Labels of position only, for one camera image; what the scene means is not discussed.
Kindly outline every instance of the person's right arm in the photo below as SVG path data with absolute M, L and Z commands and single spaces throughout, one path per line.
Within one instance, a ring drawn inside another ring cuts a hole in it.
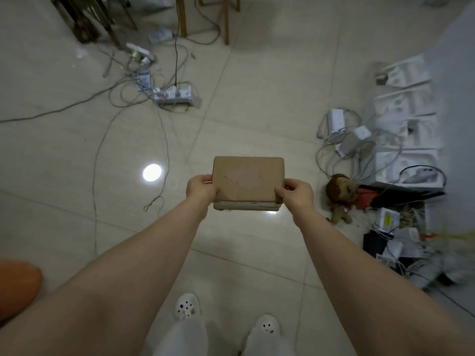
M 467 355 L 473 345 L 434 300 L 361 250 L 314 207 L 306 182 L 276 188 L 358 355 Z

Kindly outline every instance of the plush toy leg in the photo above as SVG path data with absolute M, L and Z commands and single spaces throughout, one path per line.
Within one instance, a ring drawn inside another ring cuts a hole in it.
M 332 223 L 337 224 L 343 216 L 343 210 L 341 207 L 336 207 L 333 209 Z
M 346 223 L 352 223 L 353 222 L 353 218 L 350 214 L 347 214 L 346 212 L 343 212 L 343 215 L 341 216 L 341 218 L 343 219 L 343 221 L 345 221 Z

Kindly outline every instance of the box lid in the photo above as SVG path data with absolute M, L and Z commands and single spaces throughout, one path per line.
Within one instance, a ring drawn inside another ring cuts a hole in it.
M 213 184 L 219 187 L 218 201 L 277 202 L 274 188 L 284 185 L 281 157 L 216 156 Z

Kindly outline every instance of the plush toy head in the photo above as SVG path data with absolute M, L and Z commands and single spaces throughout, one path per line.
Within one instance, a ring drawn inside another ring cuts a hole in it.
M 328 181 L 326 193 L 333 203 L 353 204 L 358 197 L 358 184 L 343 174 L 335 174 Z

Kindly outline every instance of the person's left arm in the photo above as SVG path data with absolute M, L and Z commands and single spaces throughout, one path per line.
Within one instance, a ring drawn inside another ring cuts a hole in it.
M 139 354 L 216 196 L 209 181 L 190 179 L 185 201 L 1 329 L 0 354 Z

